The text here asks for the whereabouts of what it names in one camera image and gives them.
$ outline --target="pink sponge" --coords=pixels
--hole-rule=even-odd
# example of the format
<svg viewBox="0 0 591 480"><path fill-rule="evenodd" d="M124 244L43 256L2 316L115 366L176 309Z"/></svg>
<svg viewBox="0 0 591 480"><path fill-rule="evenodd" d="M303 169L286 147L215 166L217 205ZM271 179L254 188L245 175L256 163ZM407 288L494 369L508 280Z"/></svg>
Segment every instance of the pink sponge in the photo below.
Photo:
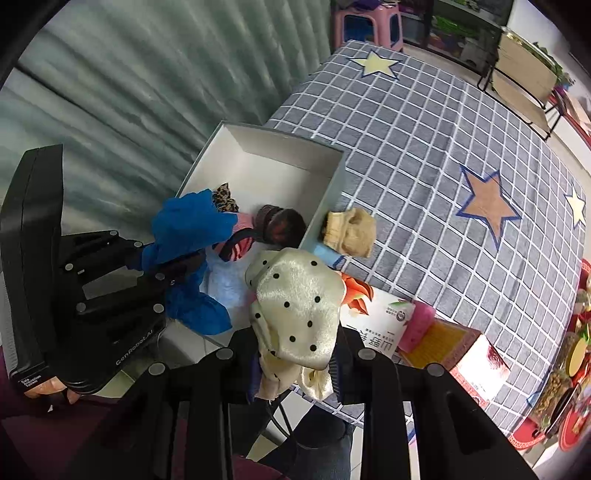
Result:
<svg viewBox="0 0 591 480"><path fill-rule="evenodd" d="M435 322L435 309L422 301L414 300L414 313L408 322L407 328L400 341L398 348L403 352L410 353L421 342L429 327Z"/></svg>

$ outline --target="star pattern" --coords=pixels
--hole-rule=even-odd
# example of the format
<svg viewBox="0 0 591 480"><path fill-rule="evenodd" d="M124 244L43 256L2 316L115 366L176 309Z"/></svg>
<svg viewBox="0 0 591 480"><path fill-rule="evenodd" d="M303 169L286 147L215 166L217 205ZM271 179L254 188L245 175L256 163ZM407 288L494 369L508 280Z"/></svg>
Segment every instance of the star pattern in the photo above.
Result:
<svg viewBox="0 0 591 480"><path fill-rule="evenodd" d="M569 203L571 209L573 210L574 229L579 224L579 222L582 223L584 226L587 226L587 224L585 223L585 216L583 213L583 211L585 210L585 201L577 196L577 192L574 191L574 187L572 187L572 189L573 194L570 197L565 194L564 197L566 198L566 201Z"/></svg>
<svg viewBox="0 0 591 480"><path fill-rule="evenodd" d="M371 51L369 55L365 59L351 59L357 65L361 65L363 67L363 75L362 77L366 77L367 75L371 75L373 73L383 73L389 77L394 79L398 79L396 74L390 69L390 67L399 63L399 60L390 60L380 57L376 52Z"/></svg>
<svg viewBox="0 0 591 480"><path fill-rule="evenodd" d="M483 179L474 172L461 166L462 173L468 182L472 195L457 215L466 218L476 218L484 222L490 230L496 248L501 246L505 222L521 220L521 215L503 197L501 174L494 171Z"/></svg>

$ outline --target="person's leg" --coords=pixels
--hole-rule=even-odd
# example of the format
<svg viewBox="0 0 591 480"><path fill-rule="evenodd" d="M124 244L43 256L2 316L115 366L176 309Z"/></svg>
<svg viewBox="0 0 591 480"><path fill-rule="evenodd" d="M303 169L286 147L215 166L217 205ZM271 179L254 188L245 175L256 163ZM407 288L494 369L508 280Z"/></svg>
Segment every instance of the person's leg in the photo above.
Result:
<svg viewBox="0 0 591 480"><path fill-rule="evenodd" d="M297 441L317 450L295 446L287 439L259 462L282 472L291 480L349 480L351 446L355 427L340 418L312 407L294 429Z"/></svg>

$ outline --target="pink plastic stool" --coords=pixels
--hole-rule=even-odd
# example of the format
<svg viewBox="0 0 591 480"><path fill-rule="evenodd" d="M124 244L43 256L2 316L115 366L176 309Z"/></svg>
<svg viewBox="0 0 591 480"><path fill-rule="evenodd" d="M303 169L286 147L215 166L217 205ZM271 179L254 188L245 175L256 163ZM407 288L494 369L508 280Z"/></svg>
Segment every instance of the pink plastic stool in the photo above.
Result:
<svg viewBox="0 0 591 480"><path fill-rule="evenodd" d="M349 7L335 13L335 47L348 40L402 50L402 18L398 4L383 4L375 10Z"/></svg>

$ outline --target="leopard print cloth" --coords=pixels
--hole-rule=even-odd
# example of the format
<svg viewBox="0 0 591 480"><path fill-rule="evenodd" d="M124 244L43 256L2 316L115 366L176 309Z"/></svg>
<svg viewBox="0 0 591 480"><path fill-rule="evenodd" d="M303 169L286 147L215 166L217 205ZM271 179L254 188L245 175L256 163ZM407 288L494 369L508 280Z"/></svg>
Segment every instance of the leopard print cloth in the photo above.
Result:
<svg viewBox="0 0 591 480"><path fill-rule="evenodd" d="M236 200L232 198L227 183L221 184L212 193L213 204L216 206L218 212L238 213L238 205L236 204Z"/></svg>

